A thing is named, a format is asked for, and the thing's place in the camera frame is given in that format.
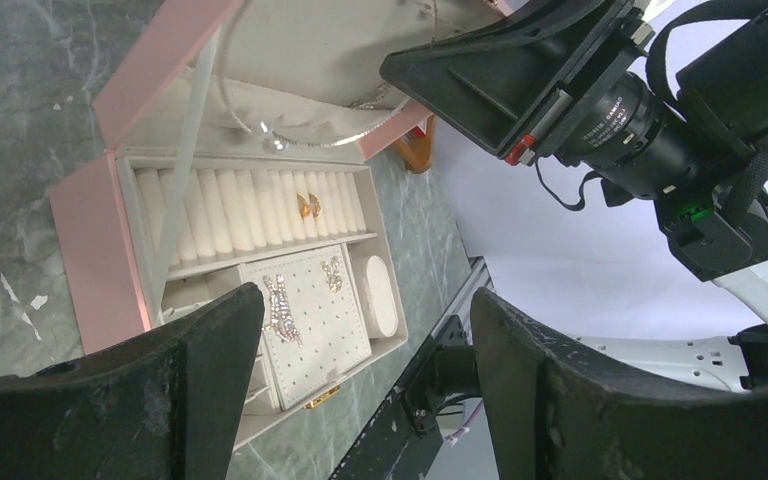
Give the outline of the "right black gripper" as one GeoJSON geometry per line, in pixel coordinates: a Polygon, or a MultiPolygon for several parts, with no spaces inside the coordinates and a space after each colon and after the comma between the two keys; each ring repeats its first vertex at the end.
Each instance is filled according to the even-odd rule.
{"type": "Polygon", "coordinates": [[[659,32],[634,1],[529,1],[380,75],[508,164],[585,164],[608,205],[652,202],[701,281],[768,261],[768,1],[659,32]]]}

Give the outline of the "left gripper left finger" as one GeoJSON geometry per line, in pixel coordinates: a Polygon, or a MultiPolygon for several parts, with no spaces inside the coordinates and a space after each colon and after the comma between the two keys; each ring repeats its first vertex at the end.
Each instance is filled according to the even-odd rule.
{"type": "Polygon", "coordinates": [[[166,325],[0,377],[0,479],[222,479],[261,338],[244,284],[166,325]]]}

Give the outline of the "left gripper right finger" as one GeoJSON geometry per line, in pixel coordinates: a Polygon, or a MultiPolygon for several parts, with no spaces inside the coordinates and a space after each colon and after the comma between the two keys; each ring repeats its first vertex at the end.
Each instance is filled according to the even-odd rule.
{"type": "Polygon", "coordinates": [[[768,479],[768,386],[738,394],[617,361],[488,289],[471,303],[503,479],[768,479]]]}

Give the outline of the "pink jewelry box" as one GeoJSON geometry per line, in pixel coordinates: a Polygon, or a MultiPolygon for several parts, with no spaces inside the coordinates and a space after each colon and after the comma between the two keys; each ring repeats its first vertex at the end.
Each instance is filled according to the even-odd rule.
{"type": "Polygon", "coordinates": [[[93,109],[105,153],[51,206],[84,350],[282,274],[303,347],[263,331],[236,445],[335,394],[409,328],[369,160],[429,118],[379,74],[391,52],[497,21],[488,1],[166,1],[93,109]],[[320,200],[302,218],[296,195],[320,200]],[[341,260],[332,293],[320,262],[341,260]],[[398,314],[367,331],[362,269],[398,314]]]}

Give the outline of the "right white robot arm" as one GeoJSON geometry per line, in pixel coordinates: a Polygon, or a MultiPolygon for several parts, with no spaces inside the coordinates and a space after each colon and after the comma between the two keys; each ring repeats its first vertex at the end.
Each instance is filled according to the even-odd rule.
{"type": "Polygon", "coordinates": [[[512,166],[585,165],[606,205],[652,203],[670,253],[759,319],[683,341],[583,337],[618,361],[746,393],[768,385],[768,1],[531,1],[389,54],[381,76],[512,166]]]}

